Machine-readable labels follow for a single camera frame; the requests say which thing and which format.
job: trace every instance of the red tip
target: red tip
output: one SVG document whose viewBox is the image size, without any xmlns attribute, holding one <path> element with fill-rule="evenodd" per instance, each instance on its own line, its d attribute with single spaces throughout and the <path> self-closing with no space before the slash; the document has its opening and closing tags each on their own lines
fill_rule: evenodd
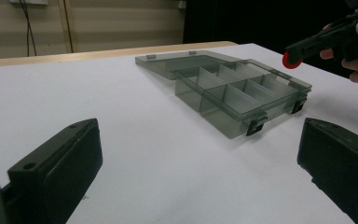
<svg viewBox="0 0 358 224">
<path fill-rule="evenodd" d="M 289 69 L 294 69 L 294 68 L 297 68 L 301 65 L 302 63 L 302 60 L 300 60 L 299 62 L 297 63 L 289 63 L 287 62 L 287 59 L 289 58 L 289 52 L 286 51 L 284 54 L 283 54 L 283 58 L 282 58 L 282 63 L 283 63 L 283 66 L 286 67 L 286 68 L 289 68 Z"/>
</svg>

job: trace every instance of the white tabletop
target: white tabletop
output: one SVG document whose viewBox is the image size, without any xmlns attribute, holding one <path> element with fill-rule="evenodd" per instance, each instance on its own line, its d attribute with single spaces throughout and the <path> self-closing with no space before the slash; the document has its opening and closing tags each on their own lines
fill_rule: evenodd
<svg viewBox="0 0 358 224">
<path fill-rule="evenodd" d="M 0 185 L 66 126 L 96 118 L 103 166 L 68 223 L 352 223 L 296 163 L 305 118 L 358 133 L 358 84 L 257 45 L 207 49 L 312 85 L 303 110 L 228 139 L 135 56 L 0 66 Z"/>
</svg>

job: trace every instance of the white table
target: white table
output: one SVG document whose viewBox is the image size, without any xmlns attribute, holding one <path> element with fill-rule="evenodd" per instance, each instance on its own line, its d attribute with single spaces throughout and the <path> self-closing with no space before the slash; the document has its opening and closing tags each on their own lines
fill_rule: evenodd
<svg viewBox="0 0 358 224">
<path fill-rule="evenodd" d="M 257 45 L 207 49 L 312 84 L 303 110 L 228 139 L 135 56 L 0 66 L 0 185 L 64 127 L 97 118 L 103 166 L 68 223 L 352 223 L 296 163 L 305 118 L 358 133 L 358 84 Z"/>
</svg>

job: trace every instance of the plastic organizer box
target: plastic organizer box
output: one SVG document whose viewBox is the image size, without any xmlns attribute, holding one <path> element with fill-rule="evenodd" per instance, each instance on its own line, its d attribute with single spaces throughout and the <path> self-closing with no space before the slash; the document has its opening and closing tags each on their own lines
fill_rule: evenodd
<svg viewBox="0 0 358 224">
<path fill-rule="evenodd" d="M 311 85 L 255 60 L 207 50 L 136 57 L 142 67 L 176 80 L 175 95 L 228 138 L 301 110 Z"/>
</svg>

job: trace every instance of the cable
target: cable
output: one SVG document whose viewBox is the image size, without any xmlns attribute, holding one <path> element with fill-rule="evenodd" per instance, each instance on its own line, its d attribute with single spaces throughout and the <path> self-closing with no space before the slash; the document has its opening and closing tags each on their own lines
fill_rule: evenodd
<svg viewBox="0 0 358 224">
<path fill-rule="evenodd" d="M 30 23 L 30 18 L 28 15 L 28 8 L 27 8 L 27 4 L 25 3 L 25 0 L 20 0 L 20 4 L 22 7 L 22 10 L 24 11 L 25 14 L 25 19 L 27 19 L 27 56 L 30 56 L 30 35 L 31 35 L 31 39 L 33 42 L 33 46 L 34 46 L 34 56 L 36 56 L 36 47 L 34 45 L 34 34 L 32 32 L 32 27 L 31 27 L 31 23 Z"/>
</svg>

